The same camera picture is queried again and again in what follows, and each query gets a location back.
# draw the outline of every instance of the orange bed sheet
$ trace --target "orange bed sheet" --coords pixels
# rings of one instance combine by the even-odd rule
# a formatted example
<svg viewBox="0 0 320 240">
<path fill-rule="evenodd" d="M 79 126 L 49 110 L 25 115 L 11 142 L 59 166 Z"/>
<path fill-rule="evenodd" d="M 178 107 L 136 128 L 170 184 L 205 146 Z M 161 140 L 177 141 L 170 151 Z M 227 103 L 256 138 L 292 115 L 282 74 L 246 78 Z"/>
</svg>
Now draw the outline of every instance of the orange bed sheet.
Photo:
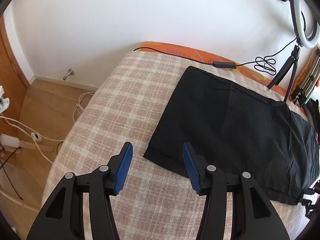
<svg viewBox="0 0 320 240">
<path fill-rule="evenodd" d="M 145 41 L 143 42 L 140 47 L 150 47 L 153 49 L 157 49 L 159 51 L 163 51 L 169 54 L 177 55 L 177 56 L 183 56 L 188 57 L 194 60 L 198 60 L 200 62 L 204 63 L 212 63 L 213 61 L 220 61 L 220 62 L 233 62 L 232 60 L 229 60 L 224 57 L 220 57 L 215 54 L 211 54 L 202 50 L 198 49 L 192 49 L 184 46 L 174 45 L 174 44 L 168 44 L 168 43 L 161 43 L 161 42 L 152 42 L 152 41 Z M 139 49 L 140 51 L 149 51 L 149 52 L 156 52 L 151 49 Z M 236 69 L 230 69 L 230 71 L 234 71 L 236 73 L 239 73 L 247 78 L 250 78 L 252 80 L 255 80 L 256 82 L 267 86 L 270 83 L 270 79 L 266 78 L 262 74 L 246 67 L 246 66 L 237 66 Z M 272 90 L 279 93 L 282 96 L 285 96 L 286 91 L 279 87 L 279 86 L 273 86 Z"/>
</svg>

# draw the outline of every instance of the beige checkered blanket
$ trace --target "beige checkered blanket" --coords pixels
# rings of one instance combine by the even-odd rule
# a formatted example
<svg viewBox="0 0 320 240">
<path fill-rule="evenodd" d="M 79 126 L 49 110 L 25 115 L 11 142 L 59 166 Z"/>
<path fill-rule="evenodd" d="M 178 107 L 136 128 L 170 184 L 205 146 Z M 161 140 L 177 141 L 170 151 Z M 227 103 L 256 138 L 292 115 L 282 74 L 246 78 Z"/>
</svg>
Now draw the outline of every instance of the beige checkered blanket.
<svg viewBox="0 0 320 240">
<path fill-rule="evenodd" d="M 279 94 L 231 70 L 152 52 L 130 52 L 99 88 L 68 134 L 53 163 L 43 202 L 66 172 L 90 173 L 119 154 L 125 141 L 133 144 L 133 159 L 124 189 L 111 197 L 121 239 L 195 239 L 205 197 L 199 197 L 185 177 L 143 158 L 148 142 L 185 69 L 193 65 L 230 79 L 265 97 Z M 290 109 L 303 113 L 288 103 Z M 88 198 L 84 198 L 86 239 L 90 232 Z M 300 204 L 273 202 L 292 239 L 308 220 Z M 232 195 L 228 193 L 224 239 L 230 238 Z"/>
</svg>

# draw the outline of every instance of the black tripod stand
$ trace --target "black tripod stand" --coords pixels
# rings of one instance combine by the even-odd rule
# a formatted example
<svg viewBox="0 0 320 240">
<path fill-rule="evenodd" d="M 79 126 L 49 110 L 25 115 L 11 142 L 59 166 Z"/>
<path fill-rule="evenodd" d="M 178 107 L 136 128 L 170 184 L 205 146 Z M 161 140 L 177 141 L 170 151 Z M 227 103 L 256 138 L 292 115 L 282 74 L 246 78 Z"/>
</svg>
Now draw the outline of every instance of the black tripod stand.
<svg viewBox="0 0 320 240">
<path fill-rule="evenodd" d="M 291 89 L 292 89 L 294 77 L 296 75 L 297 68 L 298 68 L 299 53 L 300 53 L 300 47 L 299 47 L 299 45 L 295 45 L 294 49 L 291 52 L 291 55 L 288 57 L 287 61 L 284 63 L 284 65 L 282 66 L 282 68 L 280 69 L 278 74 L 273 78 L 273 80 L 271 80 L 271 82 L 267 86 L 267 88 L 271 89 L 274 85 L 279 85 L 281 80 L 283 80 L 284 76 L 287 74 L 287 72 L 289 71 L 289 69 L 293 65 L 290 82 L 289 82 L 288 89 L 287 89 L 287 92 L 286 92 L 284 100 L 283 100 L 284 102 L 287 101 L 289 94 L 291 92 Z"/>
</svg>

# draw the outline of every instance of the black shorts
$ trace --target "black shorts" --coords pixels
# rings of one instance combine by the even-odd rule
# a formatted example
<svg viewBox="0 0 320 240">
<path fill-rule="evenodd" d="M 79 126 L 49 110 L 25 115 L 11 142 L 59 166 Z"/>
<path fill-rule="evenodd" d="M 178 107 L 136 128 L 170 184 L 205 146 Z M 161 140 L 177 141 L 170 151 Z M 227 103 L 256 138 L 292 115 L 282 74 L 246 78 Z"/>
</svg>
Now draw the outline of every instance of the black shorts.
<svg viewBox="0 0 320 240">
<path fill-rule="evenodd" d="M 226 173 L 248 171 L 271 200 L 296 205 L 319 176 L 316 131 L 280 101 L 189 66 L 144 154 L 188 177 L 182 144 Z"/>
</svg>

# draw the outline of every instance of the white light ring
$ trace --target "white light ring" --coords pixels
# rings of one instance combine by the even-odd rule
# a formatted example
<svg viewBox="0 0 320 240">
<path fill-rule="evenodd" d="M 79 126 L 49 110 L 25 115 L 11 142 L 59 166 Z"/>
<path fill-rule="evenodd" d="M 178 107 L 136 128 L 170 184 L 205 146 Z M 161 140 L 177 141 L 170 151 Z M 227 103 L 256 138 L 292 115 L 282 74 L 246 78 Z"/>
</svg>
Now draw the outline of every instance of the white light ring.
<svg viewBox="0 0 320 240">
<path fill-rule="evenodd" d="M 318 40 L 320 37 L 320 26 L 317 23 L 316 35 L 311 41 L 309 41 L 309 39 L 306 37 L 306 34 L 304 32 L 304 23 L 303 23 L 303 20 L 301 19 L 300 0 L 293 0 L 293 4 L 294 4 L 294 14 L 295 14 L 296 23 L 297 23 L 297 30 L 299 33 L 299 38 L 301 40 L 301 43 L 306 48 L 313 49 L 318 44 Z"/>
</svg>

